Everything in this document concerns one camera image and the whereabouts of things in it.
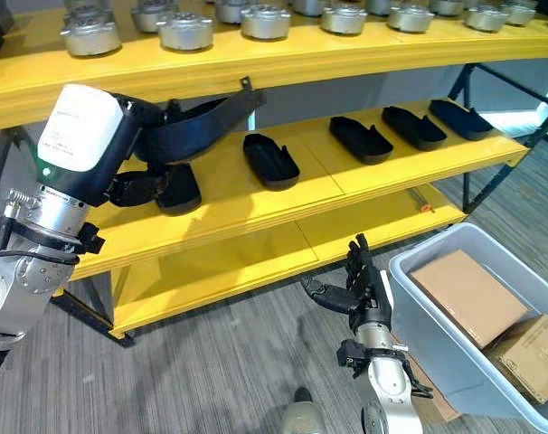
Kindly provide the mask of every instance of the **brown cardboard box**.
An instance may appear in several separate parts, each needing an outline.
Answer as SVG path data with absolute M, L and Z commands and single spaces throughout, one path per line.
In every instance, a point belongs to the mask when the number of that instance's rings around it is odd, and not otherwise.
M 437 386 L 433 384 L 427 374 L 419 367 L 417 362 L 412 358 L 412 355 L 407 354 L 407 359 L 411 365 L 412 373 L 419 380 L 421 384 L 431 387 L 433 390 L 433 399 L 427 400 L 425 398 L 411 397 L 412 406 L 419 415 L 419 419 L 423 424 L 437 423 L 437 422 L 451 422 L 458 418 L 461 413 L 455 411 L 449 403 L 445 400 L 443 394 L 437 389 Z
M 463 250 L 411 273 L 425 294 L 482 349 L 527 308 Z
M 548 400 L 548 316 L 515 325 L 487 357 L 525 398 L 543 404 Z

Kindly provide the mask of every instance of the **shelf board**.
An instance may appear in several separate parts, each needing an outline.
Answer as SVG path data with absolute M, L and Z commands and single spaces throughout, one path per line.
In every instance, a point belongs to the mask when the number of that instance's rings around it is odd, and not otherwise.
M 368 192 L 371 197 L 388 194 L 414 185 L 458 175 L 488 165 L 517 162 L 526 148 L 494 129 L 485 139 L 472 142 L 462 138 L 429 113 L 429 100 L 397 104 L 418 117 L 429 119 L 447 134 L 442 147 L 422 152 L 409 145 L 382 119 L 383 108 L 372 108 L 344 116 L 356 119 L 366 127 L 375 125 L 394 145 L 389 159 L 380 165 L 361 165 L 328 133 L 329 118 L 311 119 L 290 127 L 317 156 L 320 164 L 332 175 L 347 194 Z
M 401 104 L 416 113 L 429 102 Z M 283 192 L 264 190 L 244 161 L 245 133 L 226 137 L 215 149 L 193 161 L 203 205 L 183 216 L 163 215 L 154 203 L 117 208 L 111 203 L 91 210 L 89 222 L 101 228 L 106 243 L 99 255 L 84 255 L 72 279 L 92 276 L 131 263 L 196 248 L 243 233 L 342 208 L 487 165 L 514 162 L 527 149 L 494 132 L 470 142 L 443 128 L 448 143 L 421 152 L 400 140 L 378 119 L 381 108 L 347 116 L 365 125 L 377 121 L 394 145 L 392 156 L 380 165 L 362 165 L 328 133 L 328 118 L 267 128 L 261 132 L 286 145 L 301 170 L 296 186 Z M 135 170 L 137 160 L 122 170 Z
M 396 32 L 369 16 L 357 37 L 322 31 L 316 18 L 293 14 L 289 37 L 278 42 L 243 38 L 238 26 L 214 25 L 210 50 L 163 50 L 155 35 L 139 33 L 132 6 L 114 0 L 123 47 L 110 55 L 72 58 L 59 35 L 63 10 L 19 14 L 0 51 L 0 128 L 48 118 L 61 87 L 76 82 L 161 101 L 231 92 L 249 75 L 257 88 L 376 72 L 473 61 L 548 57 L 548 18 L 499 33 L 465 27 L 460 19 L 435 17 L 425 34 Z M 213 16 L 213 7 L 184 0 L 183 9 Z
M 427 184 L 415 188 L 432 212 L 420 212 L 411 195 L 402 191 L 298 220 L 317 255 L 318 266 L 342 259 L 345 246 L 359 232 L 378 248 L 466 217 L 434 187 Z
M 419 212 L 408 192 L 398 192 L 115 269 L 112 334 L 341 259 L 359 232 L 378 247 L 465 218 L 433 187 L 423 185 L 420 191 L 434 212 Z

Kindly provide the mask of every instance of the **gray plastic bin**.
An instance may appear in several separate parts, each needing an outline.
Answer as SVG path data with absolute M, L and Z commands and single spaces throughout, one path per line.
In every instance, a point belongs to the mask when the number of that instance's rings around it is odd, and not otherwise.
M 548 433 L 548 402 L 530 404 L 408 278 L 410 271 L 457 249 L 529 307 L 523 319 L 548 314 L 547 282 L 477 226 L 461 223 L 391 259 L 393 333 L 410 347 L 455 410 L 525 419 Z

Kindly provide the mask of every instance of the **robotic hand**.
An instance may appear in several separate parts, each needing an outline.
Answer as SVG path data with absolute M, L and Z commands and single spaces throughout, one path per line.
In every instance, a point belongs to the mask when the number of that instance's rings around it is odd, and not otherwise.
M 185 112 L 176 101 L 163 110 L 86 86 L 63 88 L 33 153 L 34 193 L 12 189 L 0 217 L 0 365 L 67 283 L 78 255 L 99 253 L 104 240 L 85 222 L 90 207 L 135 206 L 179 188 L 173 167 L 207 150 L 264 102 L 248 79 L 241 84 L 232 97 Z M 0 146 L 0 176 L 10 145 Z M 117 174 L 134 152 L 148 169 Z
M 320 306 L 348 315 L 356 340 L 342 342 L 336 352 L 340 366 L 354 370 L 357 388 L 364 396 L 361 421 L 365 434 L 422 433 L 411 395 L 432 398 L 431 388 L 412 374 L 403 347 L 391 337 L 392 308 L 379 270 L 373 265 L 363 234 L 351 241 L 347 256 L 346 288 L 303 281 L 308 295 Z

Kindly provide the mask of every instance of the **black cable connector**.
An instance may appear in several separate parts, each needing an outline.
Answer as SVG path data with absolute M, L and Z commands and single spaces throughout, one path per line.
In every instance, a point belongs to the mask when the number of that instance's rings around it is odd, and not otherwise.
M 47 262 L 51 262 L 53 264 L 60 264 L 60 265 L 72 265 L 75 266 L 79 264 L 80 259 L 79 256 L 76 256 L 73 259 L 60 259 L 60 258 L 54 258 L 52 256 L 43 255 L 41 253 L 36 253 L 34 251 L 27 251 L 27 250 L 3 250 L 0 251 L 0 258 L 6 258 L 10 256 L 26 256 L 29 258 L 36 258 L 40 260 L 45 260 Z

